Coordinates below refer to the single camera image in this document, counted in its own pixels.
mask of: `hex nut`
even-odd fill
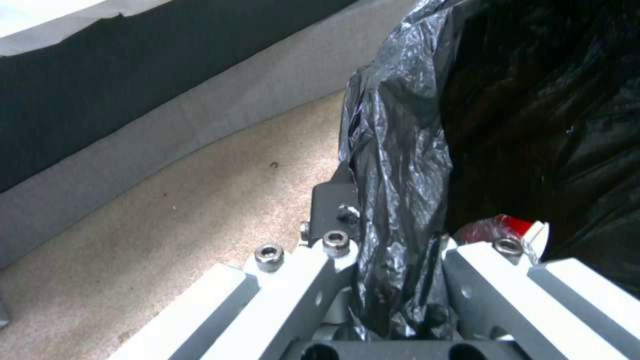
[[[277,244],[264,244],[255,249],[255,263],[264,272],[275,272],[284,263],[284,250]]]
[[[524,252],[522,244],[513,238],[499,238],[493,241],[493,248],[504,256],[518,257]]]
[[[331,258],[341,258],[349,254],[349,235],[344,231],[327,231],[322,237],[324,252]]]

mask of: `metal frame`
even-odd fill
[[[327,254],[338,256],[344,249],[336,252],[326,241],[293,254],[283,251],[282,265],[272,272],[261,270],[255,256],[244,272],[223,266],[112,358],[619,359],[638,354],[640,330],[633,322],[638,301],[577,260],[531,266],[525,255],[507,258],[491,243],[457,247],[452,240],[442,257],[464,340],[332,341],[348,317],[359,249],[349,241],[349,252],[332,258]],[[507,338],[515,340],[494,341]]]

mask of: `red object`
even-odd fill
[[[498,215],[495,217],[496,220],[513,230],[519,237],[523,237],[524,234],[527,233],[529,228],[533,225],[532,222],[527,222],[525,220],[520,220],[519,218],[511,217],[509,215]]]

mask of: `white metal bar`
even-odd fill
[[[629,358],[640,355],[640,302],[576,259],[529,270],[529,277]]]
[[[492,249],[475,243],[450,250],[445,274],[463,335],[514,337],[534,359],[624,359],[612,345]]]
[[[355,243],[349,248],[335,261],[321,243],[296,249],[202,359],[278,359],[291,341],[310,339],[348,284],[358,255]]]
[[[257,291],[254,277],[215,265],[110,359],[197,359]]]

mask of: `gray wall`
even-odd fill
[[[346,85],[414,0],[360,0],[0,194],[0,267],[185,155]]]

